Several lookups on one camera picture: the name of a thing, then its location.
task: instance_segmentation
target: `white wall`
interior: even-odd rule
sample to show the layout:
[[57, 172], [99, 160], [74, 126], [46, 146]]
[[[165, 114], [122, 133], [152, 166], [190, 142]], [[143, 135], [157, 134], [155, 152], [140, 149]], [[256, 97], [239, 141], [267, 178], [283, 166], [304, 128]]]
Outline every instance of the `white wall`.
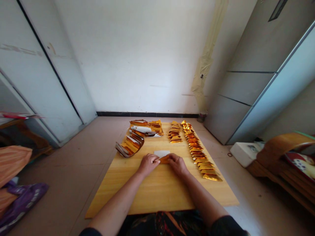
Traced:
[[284, 133], [315, 134], [315, 79], [260, 135], [265, 141]]
[[[235, 2], [221, 27], [205, 94], [220, 79], [256, 0]], [[199, 112], [190, 88], [214, 0], [55, 3], [96, 110]]]

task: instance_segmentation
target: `wooden armchair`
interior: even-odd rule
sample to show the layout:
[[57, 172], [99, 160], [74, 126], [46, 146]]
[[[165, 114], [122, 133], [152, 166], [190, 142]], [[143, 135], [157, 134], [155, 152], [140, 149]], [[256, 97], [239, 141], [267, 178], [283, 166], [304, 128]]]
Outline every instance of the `wooden armchair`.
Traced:
[[270, 139], [247, 170], [255, 177], [268, 177], [281, 185], [315, 216], [315, 184], [281, 157], [290, 150], [315, 144], [299, 133], [288, 133]]

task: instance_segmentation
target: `black baseboard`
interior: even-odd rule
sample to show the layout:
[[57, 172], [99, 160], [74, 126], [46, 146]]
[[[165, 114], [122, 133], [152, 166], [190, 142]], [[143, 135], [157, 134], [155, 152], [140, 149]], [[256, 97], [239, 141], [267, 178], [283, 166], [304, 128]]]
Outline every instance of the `black baseboard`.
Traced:
[[98, 116], [198, 118], [198, 114], [97, 111]]

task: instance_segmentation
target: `hand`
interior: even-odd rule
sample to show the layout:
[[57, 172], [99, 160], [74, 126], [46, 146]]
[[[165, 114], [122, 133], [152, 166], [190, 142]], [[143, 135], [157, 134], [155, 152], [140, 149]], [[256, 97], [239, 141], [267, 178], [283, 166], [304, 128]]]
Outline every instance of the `hand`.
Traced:
[[190, 174], [182, 157], [174, 153], [171, 153], [168, 156], [170, 160], [170, 166], [179, 177], [185, 177]]
[[144, 178], [147, 177], [154, 169], [160, 164], [160, 160], [157, 155], [148, 153], [146, 154], [141, 161], [139, 169], [137, 170], [138, 174], [141, 174]]

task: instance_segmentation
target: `wooden table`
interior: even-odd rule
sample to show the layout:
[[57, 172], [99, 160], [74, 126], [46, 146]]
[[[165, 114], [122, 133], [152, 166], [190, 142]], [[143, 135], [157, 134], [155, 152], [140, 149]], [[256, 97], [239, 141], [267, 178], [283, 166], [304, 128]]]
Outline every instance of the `wooden table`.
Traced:
[[[211, 193], [222, 206], [234, 206], [239, 202], [222, 176], [223, 182], [216, 182], [202, 178], [196, 164], [189, 153], [188, 143], [183, 137], [182, 143], [171, 144], [167, 138], [167, 132], [171, 123], [162, 123], [163, 137], [145, 138], [143, 147], [131, 158], [123, 158], [117, 152], [111, 166], [109, 167], [103, 182], [101, 183], [85, 218], [93, 218], [105, 203], [127, 182], [136, 172], [144, 155], [154, 153], [156, 150], [170, 150], [172, 153], [183, 157], [187, 168], [197, 180]], [[208, 151], [201, 143], [209, 160], [214, 163]], [[194, 209], [189, 193], [182, 181], [174, 174], [169, 165], [158, 165], [157, 168], [143, 181], [136, 194], [133, 204], [129, 210], [129, 215], [152, 213], [157, 211], [177, 211]]]

